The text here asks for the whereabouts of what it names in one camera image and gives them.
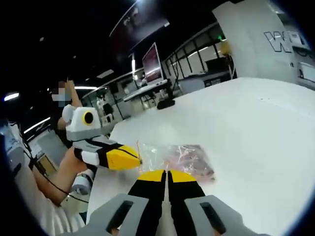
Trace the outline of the person's left hand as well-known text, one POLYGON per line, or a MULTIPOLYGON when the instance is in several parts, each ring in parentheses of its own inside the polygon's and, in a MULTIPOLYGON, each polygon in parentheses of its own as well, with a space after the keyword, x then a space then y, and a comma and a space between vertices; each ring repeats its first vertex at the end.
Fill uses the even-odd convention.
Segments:
POLYGON ((84 172, 87 169, 91 170, 94 174, 96 173, 97 167, 92 166, 92 165, 88 165, 75 156, 75 147, 71 147, 67 151, 67 154, 68 154, 68 161, 69 161, 72 169, 75 170, 76 173, 84 172))

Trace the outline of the person's right hand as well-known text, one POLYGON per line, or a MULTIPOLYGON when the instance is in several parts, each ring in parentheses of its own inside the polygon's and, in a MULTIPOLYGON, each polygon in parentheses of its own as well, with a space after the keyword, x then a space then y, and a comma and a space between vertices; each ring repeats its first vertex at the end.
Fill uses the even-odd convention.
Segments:
POLYGON ((176 236, 176 230, 171 217, 171 205, 169 201, 162 203, 162 215, 157 227, 157 236, 176 236))

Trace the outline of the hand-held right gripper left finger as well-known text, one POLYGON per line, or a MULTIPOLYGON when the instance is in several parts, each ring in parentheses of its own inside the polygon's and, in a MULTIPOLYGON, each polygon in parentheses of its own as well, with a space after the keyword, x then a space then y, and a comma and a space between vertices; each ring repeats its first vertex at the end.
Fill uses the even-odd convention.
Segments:
POLYGON ((121 193, 95 210, 88 227, 94 236, 154 236, 162 216, 165 170, 141 174, 127 194, 121 193))

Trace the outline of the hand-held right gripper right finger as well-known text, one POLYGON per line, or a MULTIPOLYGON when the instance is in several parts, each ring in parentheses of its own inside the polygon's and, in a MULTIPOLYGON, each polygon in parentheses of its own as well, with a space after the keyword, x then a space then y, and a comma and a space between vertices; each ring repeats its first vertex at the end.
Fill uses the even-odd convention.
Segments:
POLYGON ((168 171, 171 216, 179 236, 247 236, 242 216, 214 195, 205 195, 189 174, 168 171))

